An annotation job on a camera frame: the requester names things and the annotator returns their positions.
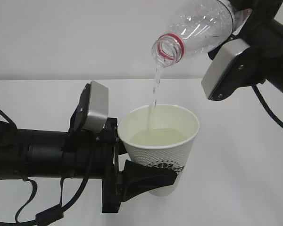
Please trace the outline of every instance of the plastic bottle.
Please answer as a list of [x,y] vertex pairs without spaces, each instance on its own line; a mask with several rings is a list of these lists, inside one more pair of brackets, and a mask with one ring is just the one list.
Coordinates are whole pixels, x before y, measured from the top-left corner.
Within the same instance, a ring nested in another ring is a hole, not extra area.
[[236,11],[228,0],[189,0],[174,15],[167,31],[152,47],[152,56],[163,67],[222,44],[247,13]]

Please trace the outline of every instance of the printed logo on cup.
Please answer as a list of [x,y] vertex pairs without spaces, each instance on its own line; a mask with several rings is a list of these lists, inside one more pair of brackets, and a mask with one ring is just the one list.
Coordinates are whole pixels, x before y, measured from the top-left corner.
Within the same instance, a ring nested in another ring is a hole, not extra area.
[[176,161],[169,161],[169,160],[162,160],[162,161],[155,161],[150,163],[148,166],[150,167],[155,167],[155,168],[160,168],[160,169],[168,169],[168,170],[173,170],[177,174],[183,171],[184,166],[180,166],[180,164]]

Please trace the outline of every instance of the paper cup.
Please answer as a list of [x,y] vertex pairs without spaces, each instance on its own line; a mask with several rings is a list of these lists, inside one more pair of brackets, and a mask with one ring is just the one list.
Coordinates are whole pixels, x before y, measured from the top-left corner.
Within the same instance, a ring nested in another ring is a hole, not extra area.
[[130,142],[131,138],[147,129],[149,106],[143,106],[128,113],[119,123],[117,131],[130,159],[144,166],[174,170],[177,179],[171,186],[151,190],[157,196],[172,193],[188,160],[194,139],[200,129],[196,115],[176,105],[157,105],[154,112],[153,129],[175,129],[186,140],[167,146],[142,146]]

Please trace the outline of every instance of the bottle mouth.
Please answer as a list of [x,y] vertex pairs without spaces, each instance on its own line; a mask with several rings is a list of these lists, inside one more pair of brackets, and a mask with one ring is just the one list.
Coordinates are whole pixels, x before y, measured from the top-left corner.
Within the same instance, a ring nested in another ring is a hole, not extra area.
[[179,37],[172,33],[161,36],[152,47],[152,56],[164,67],[176,64],[184,54],[184,45]]

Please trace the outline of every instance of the white table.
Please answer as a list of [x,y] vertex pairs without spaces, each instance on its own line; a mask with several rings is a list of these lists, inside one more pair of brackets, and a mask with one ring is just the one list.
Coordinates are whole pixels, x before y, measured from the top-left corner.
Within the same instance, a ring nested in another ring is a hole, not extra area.
[[[19,128],[66,131],[89,81],[0,81],[0,108]],[[120,119],[151,100],[152,80],[102,80],[110,91],[109,116]],[[186,107],[201,129],[177,189],[168,197],[149,193],[101,214],[100,180],[90,180],[59,226],[283,226],[283,130],[264,112],[250,88],[223,102],[205,98],[199,79],[162,80],[159,103]],[[283,95],[260,88],[283,119]],[[58,203],[57,179],[38,178],[39,192],[20,220]],[[67,180],[67,202],[80,180]],[[0,220],[13,222],[28,199],[30,184],[0,181]]]

